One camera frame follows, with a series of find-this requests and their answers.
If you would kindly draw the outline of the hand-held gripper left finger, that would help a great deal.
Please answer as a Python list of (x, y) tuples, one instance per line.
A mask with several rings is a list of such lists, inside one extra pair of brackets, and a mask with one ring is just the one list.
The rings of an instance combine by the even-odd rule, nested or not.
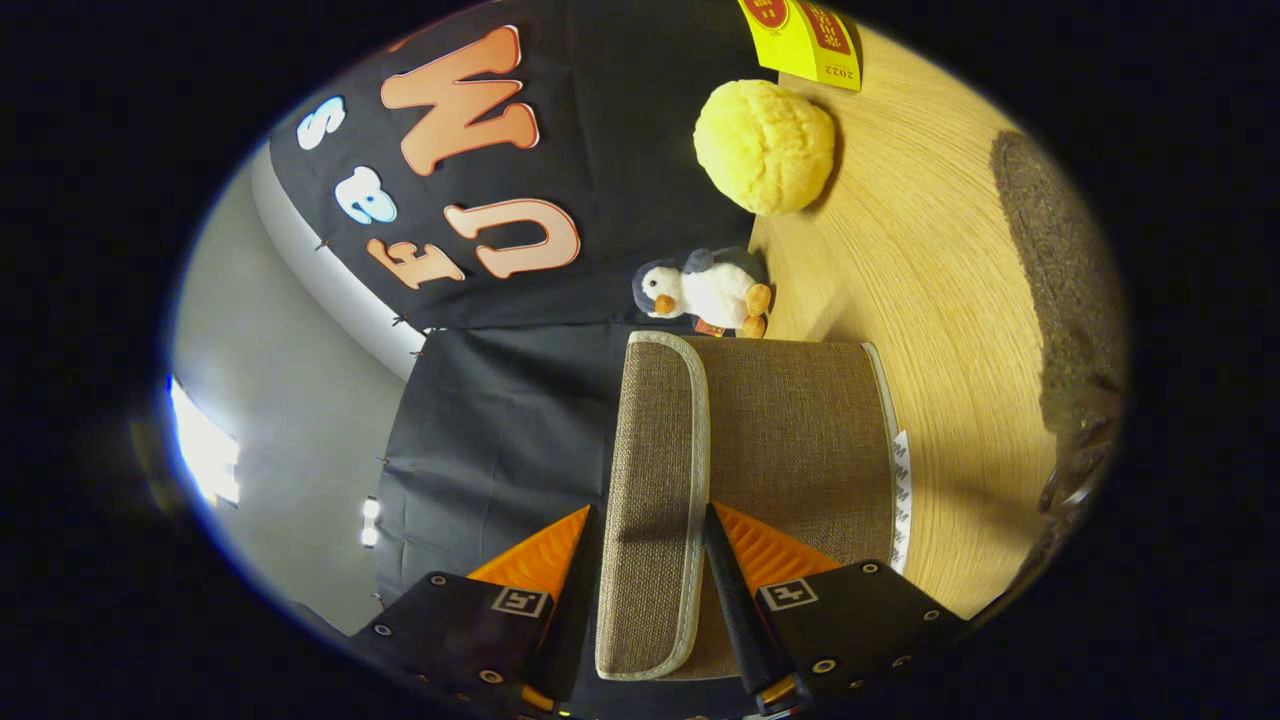
[(430, 571), (349, 639), (440, 716), (564, 716), (589, 619), (584, 506), (467, 573)]

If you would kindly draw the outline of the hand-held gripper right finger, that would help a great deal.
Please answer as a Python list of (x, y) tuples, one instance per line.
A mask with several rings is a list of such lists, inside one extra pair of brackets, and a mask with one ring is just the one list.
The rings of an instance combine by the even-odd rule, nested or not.
[(846, 714), (969, 628), (886, 561), (838, 562), (723, 503), (707, 505), (703, 543), (763, 714)]

